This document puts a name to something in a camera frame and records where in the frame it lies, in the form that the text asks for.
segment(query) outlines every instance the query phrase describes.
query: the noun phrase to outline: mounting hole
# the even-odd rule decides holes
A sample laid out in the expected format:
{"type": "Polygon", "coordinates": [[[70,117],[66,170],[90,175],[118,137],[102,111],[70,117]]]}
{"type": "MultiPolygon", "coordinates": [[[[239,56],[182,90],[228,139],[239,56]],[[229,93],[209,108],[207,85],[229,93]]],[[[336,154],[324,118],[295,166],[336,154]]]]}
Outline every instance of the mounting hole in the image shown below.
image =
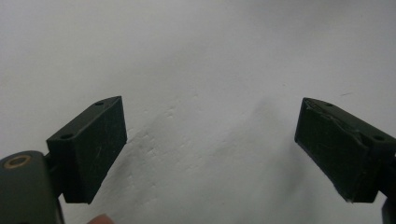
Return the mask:
{"type": "Polygon", "coordinates": [[[71,137],[73,137],[74,135],[72,133],[67,133],[61,136],[61,139],[69,139],[71,137]]]}
{"type": "Polygon", "coordinates": [[[6,161],[6,163],[4,164],[4,168],[6,168],[6,169],[15,169],[17,167],[20,167],[20,166],[23,166],[23,165],[27,164],[30,161],[31,158],[32,157],[29,156],[29,155],[16,156],[16,157],[6,161]]]}
{"type": "Polygon", "coordinates": [[[374,135],[373,138],[377,141],[385,141],[385,138],[383,136],[379,136],[379,135],[374,135]]]}

